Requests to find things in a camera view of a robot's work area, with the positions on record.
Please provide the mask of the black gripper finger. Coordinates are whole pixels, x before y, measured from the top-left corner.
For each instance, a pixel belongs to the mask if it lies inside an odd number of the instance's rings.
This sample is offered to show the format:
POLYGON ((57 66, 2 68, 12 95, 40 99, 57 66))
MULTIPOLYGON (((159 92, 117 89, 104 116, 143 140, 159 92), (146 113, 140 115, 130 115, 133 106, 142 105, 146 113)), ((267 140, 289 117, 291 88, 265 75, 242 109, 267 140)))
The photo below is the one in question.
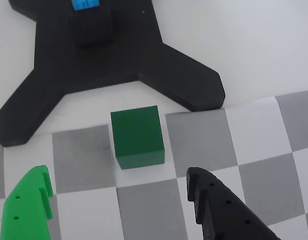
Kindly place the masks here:
POLYGON ((277 240, 276 234, 208 170, 189 167, 187 199, 205 240, 277 240))

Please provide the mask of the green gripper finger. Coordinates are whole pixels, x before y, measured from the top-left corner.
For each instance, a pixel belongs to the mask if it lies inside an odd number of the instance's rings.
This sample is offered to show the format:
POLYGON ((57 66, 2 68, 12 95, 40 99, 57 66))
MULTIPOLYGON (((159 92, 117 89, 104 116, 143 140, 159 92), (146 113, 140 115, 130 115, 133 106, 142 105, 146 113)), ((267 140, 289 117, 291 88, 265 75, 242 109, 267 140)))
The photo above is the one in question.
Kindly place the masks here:
POLYGON ((0 239, 50 240, 47 221, 53 218, 53 196, 47 166, 29 170, 5 201, 0 239))

